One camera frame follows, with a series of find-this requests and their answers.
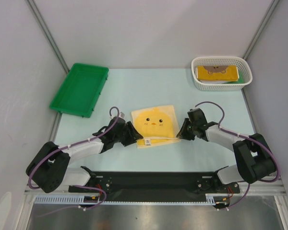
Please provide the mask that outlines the pale yellow chick towel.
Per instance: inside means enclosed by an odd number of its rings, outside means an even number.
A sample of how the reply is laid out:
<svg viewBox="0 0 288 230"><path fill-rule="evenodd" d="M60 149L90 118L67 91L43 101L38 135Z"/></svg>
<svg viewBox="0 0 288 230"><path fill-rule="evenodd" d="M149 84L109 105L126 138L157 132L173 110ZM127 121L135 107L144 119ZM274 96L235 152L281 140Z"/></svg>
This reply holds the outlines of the pale yellow chick towel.
<svg viewBox="0 0 288 230"><path fill-rule="evenodd" d="M137 148L149 148L179 142L179 132L173 105L150 107L131 112L132 124L143 136Z"/></svg>

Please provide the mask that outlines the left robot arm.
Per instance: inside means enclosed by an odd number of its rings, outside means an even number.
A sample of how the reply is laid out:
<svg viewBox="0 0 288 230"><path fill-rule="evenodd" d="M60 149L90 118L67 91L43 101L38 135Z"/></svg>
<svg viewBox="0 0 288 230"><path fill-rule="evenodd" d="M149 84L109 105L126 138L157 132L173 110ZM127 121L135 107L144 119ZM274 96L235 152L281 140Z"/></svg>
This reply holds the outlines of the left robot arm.
<svg viewBox="0 0 288 230"><path fill-rule="evenodd" d="M133 124L121 117L111 119L108 126L100 128L90 137L59 146L52 141L45 143L26 169L30 189L55 191L63 182L70 164L90 155L101 154L116 143L129 146L144 137Z"/></svg>

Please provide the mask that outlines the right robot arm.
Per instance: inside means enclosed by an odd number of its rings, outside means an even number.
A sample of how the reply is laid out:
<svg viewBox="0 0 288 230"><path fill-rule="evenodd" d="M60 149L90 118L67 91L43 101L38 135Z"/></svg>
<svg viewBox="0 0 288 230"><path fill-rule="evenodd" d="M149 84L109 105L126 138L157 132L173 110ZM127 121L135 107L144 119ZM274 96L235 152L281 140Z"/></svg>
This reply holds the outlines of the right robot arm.
<svg viewBox="0 0 288 230"><path fill-rule="evenodd" d="M224 192L230 183L245 181L253 184L277 172L277 164L270 148L261 134L244 136L226 130L219 123L207 122L204 112L191 109L187 112L177 137L184 140L202 139L218 144L234 153L236 164L217 171L211 181L212 189Z"/></svg>

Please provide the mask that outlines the white towel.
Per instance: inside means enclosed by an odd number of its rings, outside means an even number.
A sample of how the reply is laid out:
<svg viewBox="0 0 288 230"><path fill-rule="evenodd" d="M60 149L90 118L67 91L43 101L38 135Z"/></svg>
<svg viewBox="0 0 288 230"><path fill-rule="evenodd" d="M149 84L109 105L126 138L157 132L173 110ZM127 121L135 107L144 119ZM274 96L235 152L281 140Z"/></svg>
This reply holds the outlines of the white towel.
<svg viewBox="0 0 288 230"><path fill-rule="evenodd" d="M224 84L224 83L227 83L227 81L208 81L208 80L200 80L198 77L199 77L199 74L198 74L198 68L195 68L195 71L194 71L196 74L196 79L203 83L203 84Z"/></svg>

